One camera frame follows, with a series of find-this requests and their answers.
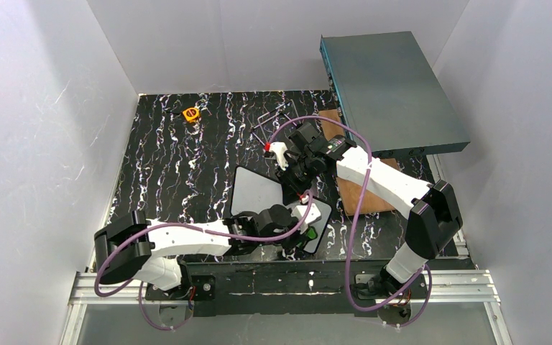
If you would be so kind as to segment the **small white whiteboard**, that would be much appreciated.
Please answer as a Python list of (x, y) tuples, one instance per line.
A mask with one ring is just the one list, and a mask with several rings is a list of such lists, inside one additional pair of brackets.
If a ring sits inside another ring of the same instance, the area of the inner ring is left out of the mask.
[[(242, 211), (259, 213), (275, 204), (292, 208), (300, 203), (299, 198), (294, 198), (286, 204), (284, 200), (282, 186), (277, 180), (265, 174), (254, 172), (247, 167), (236, 167), (229, 201), (229, 214), (231, 216)], [(308, 254), (315, 254), (318, 251), (333, 213), (333, 207), (318, 196), (313, 197), (313, 204), (320, 211), (321, 218), (311, 224), (316, 230), (317, 238), (310, 240), (303, 247), (303, 251)]]

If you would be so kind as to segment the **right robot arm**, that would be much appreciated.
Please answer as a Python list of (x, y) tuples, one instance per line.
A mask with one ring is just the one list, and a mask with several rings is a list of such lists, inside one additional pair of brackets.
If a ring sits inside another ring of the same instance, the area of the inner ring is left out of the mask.
[(294, 193), (308, 190), (321, 173), (333, 170), (338, 178), (359, 185), (393, 206), (407, 221), (403, 245), (382, 268), (368, 290), (393, 293), (436, 258), (463, 226), (454, 188), (412, 178), (374, 158), (344, 135), (327, 139), (311, 123), (296, 126), (286, 142), (270, 137), (265, 152), (278, 164), (277, 178)]

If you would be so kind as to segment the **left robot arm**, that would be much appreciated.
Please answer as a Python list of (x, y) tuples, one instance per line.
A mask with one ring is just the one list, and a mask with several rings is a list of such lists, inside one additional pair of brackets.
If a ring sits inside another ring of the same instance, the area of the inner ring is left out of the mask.
[(259, 213), (243, 211), (204, 224), (150, 220), (144, 211), (133, 211), (94, 234), (95, 292), (108, 297), (101, 286), (114, 285), (119, 292), (132, 280), (163, 291), (187, 287), (188, 270), (179, 256), (240, 256), (262, 245), (305, 247), (318, 238), (314, 225), (320, 220), (321, 212), (313, 203), (277, 204)]

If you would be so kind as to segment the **green bone-shaped eraser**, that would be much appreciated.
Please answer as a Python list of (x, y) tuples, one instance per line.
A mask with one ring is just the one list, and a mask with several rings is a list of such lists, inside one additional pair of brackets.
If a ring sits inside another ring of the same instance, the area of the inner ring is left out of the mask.
[(314, 240), (317, 237), (316, 230), (313, 227), (308, 228), (308, 230), (305, 232), (305, 237), (308, 239), (308, 241)]

